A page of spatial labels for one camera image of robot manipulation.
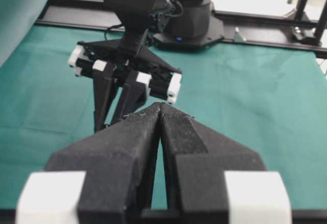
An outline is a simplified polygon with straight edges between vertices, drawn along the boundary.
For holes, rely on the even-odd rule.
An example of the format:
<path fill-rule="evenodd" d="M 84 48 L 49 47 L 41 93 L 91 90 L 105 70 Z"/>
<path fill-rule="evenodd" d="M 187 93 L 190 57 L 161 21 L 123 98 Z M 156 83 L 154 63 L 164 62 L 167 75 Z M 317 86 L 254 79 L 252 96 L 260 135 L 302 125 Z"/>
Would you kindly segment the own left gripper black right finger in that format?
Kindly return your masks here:
<path fill-rule="evenodd" d="M 254 150 L 160 107 L 167 201 L 182 223 L 291 223 L 281 175 Z"/>

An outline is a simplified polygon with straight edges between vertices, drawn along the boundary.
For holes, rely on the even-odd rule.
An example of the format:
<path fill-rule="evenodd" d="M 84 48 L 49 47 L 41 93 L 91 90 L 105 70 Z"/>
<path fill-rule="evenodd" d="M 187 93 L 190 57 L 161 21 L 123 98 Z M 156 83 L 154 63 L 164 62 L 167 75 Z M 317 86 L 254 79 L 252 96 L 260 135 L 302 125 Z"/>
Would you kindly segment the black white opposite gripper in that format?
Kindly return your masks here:
<path fill-rule="evenodd" d="M 148 96 L 174 104 L 181 87 L 182 71 L 142 46 L 137 56 L 119 52 L 119 40 L 79 41 L 68 58 L 76 76 L 93 79 L 95 132 L 104 129 L 116 96 L 115 79 L 122 92 L 111 125 L 143 106 Z"/>

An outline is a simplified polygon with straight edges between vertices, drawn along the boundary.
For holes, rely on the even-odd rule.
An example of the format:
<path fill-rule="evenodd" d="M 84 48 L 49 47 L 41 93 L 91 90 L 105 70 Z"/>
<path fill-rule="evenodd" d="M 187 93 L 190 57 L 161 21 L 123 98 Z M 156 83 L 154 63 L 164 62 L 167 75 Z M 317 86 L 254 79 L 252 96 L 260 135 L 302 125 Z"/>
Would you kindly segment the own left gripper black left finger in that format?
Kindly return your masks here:
<path fill-rule="evenodd" d="M 160 103 L 52 154 L 20 194 L 16 223 L 129 223 L 149 208 Z"/>

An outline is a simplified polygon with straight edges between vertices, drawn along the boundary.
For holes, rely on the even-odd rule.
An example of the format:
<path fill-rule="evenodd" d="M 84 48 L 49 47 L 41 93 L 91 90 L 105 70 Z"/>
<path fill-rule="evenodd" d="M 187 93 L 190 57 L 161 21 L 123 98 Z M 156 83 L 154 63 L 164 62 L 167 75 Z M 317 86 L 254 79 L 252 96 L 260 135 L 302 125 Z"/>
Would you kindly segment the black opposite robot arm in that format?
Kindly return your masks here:
<path fill-rule="evenodd" d="M 175 109 L 181 71 L 144 45 L 171 0 L 103 0 L 125 33 L 79 42 L 68 63 L 94 85 L 95 133 L 31 173 L 16 223 L 291 223 L 281 175 L 258 153 Z"/>

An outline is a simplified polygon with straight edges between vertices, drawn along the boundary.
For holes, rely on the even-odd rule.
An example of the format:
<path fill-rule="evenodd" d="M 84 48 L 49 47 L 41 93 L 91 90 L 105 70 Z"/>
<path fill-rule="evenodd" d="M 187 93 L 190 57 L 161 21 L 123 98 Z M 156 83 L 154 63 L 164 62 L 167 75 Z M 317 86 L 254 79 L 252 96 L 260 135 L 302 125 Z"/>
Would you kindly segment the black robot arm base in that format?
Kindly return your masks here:
<path fill-rule="evenodd" d="M 155 43 L 162 48 L 200 49 L 224 39 L 224 23 L 212 14 L 212 0 L 184 1 L 183 14 L 169 21 Z"/>

